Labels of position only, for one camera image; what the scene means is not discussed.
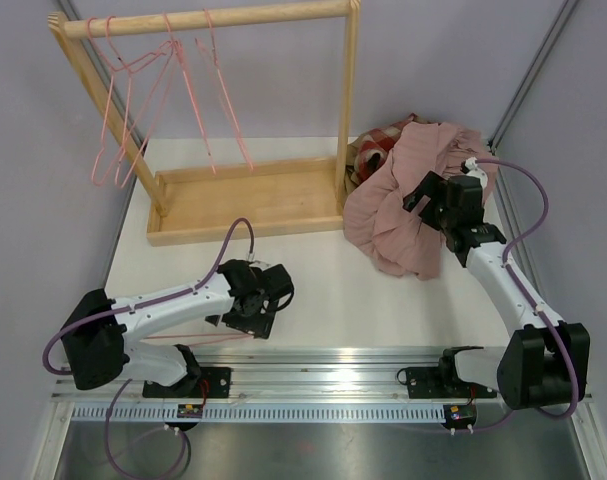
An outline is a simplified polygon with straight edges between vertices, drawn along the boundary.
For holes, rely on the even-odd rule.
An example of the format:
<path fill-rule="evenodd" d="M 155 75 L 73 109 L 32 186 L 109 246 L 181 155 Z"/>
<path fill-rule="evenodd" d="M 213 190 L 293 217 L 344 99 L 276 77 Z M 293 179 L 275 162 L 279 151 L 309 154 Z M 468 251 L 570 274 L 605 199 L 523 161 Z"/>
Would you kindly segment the pink hanger two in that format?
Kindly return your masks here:
<path fill-rule="evenodd" d="M 140 166 L 143 162 L 144 150 L 147 147 L 156 122 L 161 118 L 164 104 L 173 81 L 176 70 L 174 58 L 176 56 L 177 42 L 175 40 L 167 40 L 156 50 L 146 53 L 130 63 L 122 63 L 122 70 L 127 73 L 128 79 L 125 102 L 126 118 L 124 119 L 124 127 L 121 132 L 122 145 L 118 155 L 115 156 L 112 161 L 112 165 L 115 167 L 114 185 L 119 188 L 124 188 L 126 186 L 132 175 L 135 173 L 135 168 Z M 158 63 L 161 60 L 163 60 L 162 66 L 160 67 L 156 80 L 147 94 L 146 99 L 141 103 L 138 110 L 132 110 L 132 92 L 134 91 L 135 76 L 150 65 Z M 166 80 L 166 85 L 163 95 L 157 101 L 156 109 L 154 110 L 154 118 L 151 120 L 149 128 L 146 130 L 145 136 L 142 139 L 138 139 L 137 135 L 139 132 L 139 123 L 148 115 L 148 111 L 150 110 L 152 103 L 155 101 L 156 92 L 163 80 Z M 126 141 L 128 139 L 133 140 L 135 143 L 134 153 L 130 157 L 130 166 L 128 167 L 127 173 L 122 175 L 122 163 L 124 158 L 128 155 L 126 152 Z"/>

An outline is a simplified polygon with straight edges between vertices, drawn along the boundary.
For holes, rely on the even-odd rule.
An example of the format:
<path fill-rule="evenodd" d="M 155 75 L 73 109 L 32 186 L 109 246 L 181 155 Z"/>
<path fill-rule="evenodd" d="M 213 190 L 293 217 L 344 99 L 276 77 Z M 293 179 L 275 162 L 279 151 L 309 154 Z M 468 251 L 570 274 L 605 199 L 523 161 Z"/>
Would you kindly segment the pink hanger five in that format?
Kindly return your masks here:
<path fill-rule="evenodd" d="M 248 333 L 241 332 L 224 332 L 224 333 L 199 333 L 199 334 L 170 334 L 170 335 L 151 335 L 145 337 L 145 341 L 176 341 L 182 342 L 188 347 L 200 347 L 225 343 L 234 340 L 253 339 L 254 336 Z"/>

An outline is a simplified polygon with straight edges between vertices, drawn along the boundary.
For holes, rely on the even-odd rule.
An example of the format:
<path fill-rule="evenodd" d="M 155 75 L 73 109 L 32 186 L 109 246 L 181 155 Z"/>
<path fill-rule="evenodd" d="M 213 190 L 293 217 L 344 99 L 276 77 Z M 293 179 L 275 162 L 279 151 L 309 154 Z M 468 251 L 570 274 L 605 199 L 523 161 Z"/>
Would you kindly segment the pink hanger four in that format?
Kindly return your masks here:
<path fill-rule="evenodd" d="M 219 63 L 219 57 L 216 48 L 214 23 L 207 9 L 203 9 L 202 13 L 204 14 L 207 29 L 210 35 L 210 44 L 209 46 L 206 46 L 205 43 L 199 38 L 195 38 L 195 44 L 199 53 L 201 54 L 203 61 L 206 64 L 206 68 L 211 78 L 211 82 L 217 88 L 217 98 L 219 101 L 219 105 L 232 129 L 232 133 L 234 134 L 234 138 L 236 140 L 241 156 L 245 164 L 247 165 L 247 168 L 250 171 L 253 171 L 254 162 L 250 156 L 246 142 L 243 138 L 240 124 L 236 112 L 234 110 L 232 100 L 225 82 L 225 78 L 223 76 L 223 72 Z"/>

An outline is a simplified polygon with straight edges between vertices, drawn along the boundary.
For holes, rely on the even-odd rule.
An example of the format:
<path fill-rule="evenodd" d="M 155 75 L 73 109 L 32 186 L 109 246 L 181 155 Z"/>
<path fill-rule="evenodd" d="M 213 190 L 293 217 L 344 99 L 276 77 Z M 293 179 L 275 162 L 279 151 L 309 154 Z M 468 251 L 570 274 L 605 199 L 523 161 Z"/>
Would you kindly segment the pink hanger three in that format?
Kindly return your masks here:
<path fill-rule="evenodd" d="M 209 143 L 209 139 L 206 133 L 206 129 L 203 123 L 203 119 L 202 119 L 202 115 L 201 115 L 201 111 L 199 108 L 199 103 L 198 103 L 198 97 L 197 94 L 195 92 L 194 86 L 193 86 L 193 81 L 192 81 L 192 75 L 191 75 L 191 71 L 188 65 L 188 61 L 185 55 L 185 51 L 184 51 L 184 47 L 182 42 L 174 35 L 174 31 L 172 29 L 172 25 L 171 22 L 169 20 L 169 16 L 167 13 L 163 12 L 162 13 L 162 17 L 163 17 L 163 21 L 166 27 L 166 31 L 170 37 L 170 40 L 172 42 L 172 44 L 174 45 L 174 49 L 176 50 L 176 56 L 177 56 L 177 60 L 183 75 L 183 79 L 184 79 L 184 83 L 185 83 L 185 87 L 186 87 L 186 91 L 190 100 L 190 104 L 191 104 L 191 108 L 192 111 L 194 113 L 194 117 L 196 119 L 197 122 L 197 126 L 198 129 L 200 131 L 201 134 L 201 138 L 202 141 L 204 143 L 205 146 L 205 150 L 206 150 L 206 154 L 207 154 L 207 159 L 209 161 L 210 164 L 210 169 L 212 171 L 213 174 L 217 173 L 216 170 L 216 166 L 215 166 L 215 161 L 214 161 L 214 157 L 212 154 L 212 150 L 211 150 L 211 146 Z"/>

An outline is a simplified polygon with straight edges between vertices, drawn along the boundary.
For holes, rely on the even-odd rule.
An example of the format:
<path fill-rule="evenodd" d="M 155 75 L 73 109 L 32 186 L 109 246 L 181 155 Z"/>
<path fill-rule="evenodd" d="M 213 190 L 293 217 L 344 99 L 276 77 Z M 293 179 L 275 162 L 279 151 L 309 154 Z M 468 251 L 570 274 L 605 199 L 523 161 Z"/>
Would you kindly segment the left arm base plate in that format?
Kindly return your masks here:
<path fill-rule="evenodd" d="M 173 386 L 146 382 L 142 396 L 152 399 L 202 398 L 227 399 L 230 393 L 232 369 L 229 367 L 202 367 L 198 380 L 181 380 Z"/>

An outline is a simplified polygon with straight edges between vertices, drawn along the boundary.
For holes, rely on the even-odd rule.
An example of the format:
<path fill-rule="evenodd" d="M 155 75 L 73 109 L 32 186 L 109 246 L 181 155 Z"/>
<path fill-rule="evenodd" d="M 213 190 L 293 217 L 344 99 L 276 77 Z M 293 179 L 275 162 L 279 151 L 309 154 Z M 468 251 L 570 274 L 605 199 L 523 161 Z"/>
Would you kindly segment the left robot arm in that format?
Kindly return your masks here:
<path fill-rule="evenodd" d="M 136 297 L 110 299 L 102 289 L 84 295 L 62 327 L 69 372 L 80 391 L 119 377 L 145 382 L 146 398 L 202 395 L 205 375 L 190 347 L 152 345 L 147 338 L 192 320 L 269 337 L 278 312 L 294 297 L 286 268 L 267 269 L 228 260 L 194 285 Z"/>

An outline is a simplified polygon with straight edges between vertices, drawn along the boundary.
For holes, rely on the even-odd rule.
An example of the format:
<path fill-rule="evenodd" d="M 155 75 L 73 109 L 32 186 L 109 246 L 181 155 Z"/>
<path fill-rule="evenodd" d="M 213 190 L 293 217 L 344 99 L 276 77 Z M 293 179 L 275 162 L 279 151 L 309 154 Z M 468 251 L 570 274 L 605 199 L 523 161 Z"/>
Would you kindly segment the brown garment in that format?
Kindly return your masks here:
<path fill-rule="evenodd" d="M 348 194 L 380 168 L 385 155 L 385 150 L 372 134 L 361 135 L 347 146 L 345 186 Z"/>

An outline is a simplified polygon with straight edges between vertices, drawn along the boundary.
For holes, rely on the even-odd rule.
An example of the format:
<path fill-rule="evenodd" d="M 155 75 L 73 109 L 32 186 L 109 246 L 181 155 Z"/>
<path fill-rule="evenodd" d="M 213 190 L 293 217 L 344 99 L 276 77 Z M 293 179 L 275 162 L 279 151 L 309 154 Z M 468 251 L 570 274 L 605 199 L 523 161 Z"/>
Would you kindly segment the red plaid garment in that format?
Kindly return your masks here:
<path fill-rule="evenodd" d="M 385 163 L 389 152 L 409 123 L 426 124 L 428 120 L 411 113 L 405 119 L 361 134 L 348 145 L 345 183 L 349 193 L 358 188 Z"/>

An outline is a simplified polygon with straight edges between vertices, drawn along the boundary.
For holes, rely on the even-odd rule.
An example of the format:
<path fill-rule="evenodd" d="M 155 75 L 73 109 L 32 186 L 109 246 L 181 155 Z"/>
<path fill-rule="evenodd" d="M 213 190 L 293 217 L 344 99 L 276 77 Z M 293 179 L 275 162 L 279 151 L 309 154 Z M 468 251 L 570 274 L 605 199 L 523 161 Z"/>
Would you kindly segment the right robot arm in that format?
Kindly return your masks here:
<path fill-rule="evenodd" d="M 459 396 L 471 384 L 499 393 L 512 410 L 534 408 L 545 415 L 564 405 L 574 413 L 585 396 L 590 336 L 568 323 L 543 300 L 508 252 L 500 229 L 484 220 L 479 178 L 445 179 L 430 171 L 403 199 L 483 287 L 510 335 L 504 347 L 464 346 L 444 350 L 437 384 Z"/>

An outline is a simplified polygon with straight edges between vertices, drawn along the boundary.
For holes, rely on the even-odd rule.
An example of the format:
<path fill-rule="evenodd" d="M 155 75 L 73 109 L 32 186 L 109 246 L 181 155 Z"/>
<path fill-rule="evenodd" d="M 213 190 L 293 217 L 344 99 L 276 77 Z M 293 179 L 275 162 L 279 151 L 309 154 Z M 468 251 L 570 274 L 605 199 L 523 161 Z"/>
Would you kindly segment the pink hanger one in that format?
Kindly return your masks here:
<path fill-rule="evenodd" d="M 95 52 L 98 54 L 99 59 L 103 62 L 104 66 L 106 66 L 108 68 L 108 73 L 109 73 L 107 98 L 103 102 L 104 113 L 103 113 L 102 127 L 101 127 L 101 134 L 100 134 L 100 149 L 95 157 L 94 164 L 93 164 L 92 171 L 91 171 L 91 182 L 94 185 L 100 187 L 106 183 L 106 181 L 108 180 L 109 177 L 112 177 L 113 182 L 114 182 L 115 167 L 112 165 L 112 161 L 113 161 L 114 157 L 118 155 L 120 147 L 122 145 L 121 132 L 124 127 L 124 119 L 126 118 L 125 103 L 124 103 L 123 110 L 121 112 L 119 112 L 120 118 L 122 120 L 122 125 L 117 128 L 116 141 L 119 144 L 117 153 L 113 156 L 112 160 L 109 162 L 109 165 L 107 166 L 107 168 L 105 169 L 104 172 L 100 172 L 99 167 L 101 166 L 101 162 L 105 155 L 106 134 L 107 134 L 107 130 L 108 130 L 109 116 L 111 114 L 118 113 L 118 108 L 114 105 L 116 80 L 117 80 L 117 77 L 121 74 L 125 75 L 127 78 L 127 73 L 124 70 L 122 70 L 122 63 L 123 62 L 130 63 L 133 60 L 131 60 L 131 61 L 124 60 L 120 51 L 118 50 L 118 48 L 114 44 L 114 41 L 112 40 L 112 38 L 109 35 L 107 35 L 105 37 L 105 41 L 106 41 L 109 49 L 112 52 L 111 56 L 107 56 L 104 53 L 104 51 L 101 49 L 101 47 L 98 46 L 97 41 L 95 40 L 95 36 L 93 34 L 88 35 L 88 40 L 90 42 L 90 45 L 94 48 Z M 163 87 L 165 89 L 165 85 L 166 85 L 166 80 L 163 80 L 161 85 L 159 86 L 159 88 Z M 129 161 L 128 166 L 124 165 L 125 161 L 126 161 L 126 157 L 124 158 L 123 163 L 122 163 L 122 166 L 123 166 L 123 169 L 121 170 L 122 175 L 125 175 L 127 173 L 128 167 L 130 166 L 130 161 Z"/>

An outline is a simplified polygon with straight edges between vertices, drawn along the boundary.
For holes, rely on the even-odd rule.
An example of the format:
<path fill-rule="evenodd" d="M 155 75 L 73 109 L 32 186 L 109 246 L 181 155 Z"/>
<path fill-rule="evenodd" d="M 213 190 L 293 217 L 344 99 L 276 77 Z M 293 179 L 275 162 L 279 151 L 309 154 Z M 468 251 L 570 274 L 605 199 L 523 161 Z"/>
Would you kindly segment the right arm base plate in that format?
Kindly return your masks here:
<path fill-rule="evenodd" d="M 490 387 L 455 380 L 438 367 L 405 367 L 396 372 L 396 381 L 407 389 L 410 399 L 494 399 Z"/>

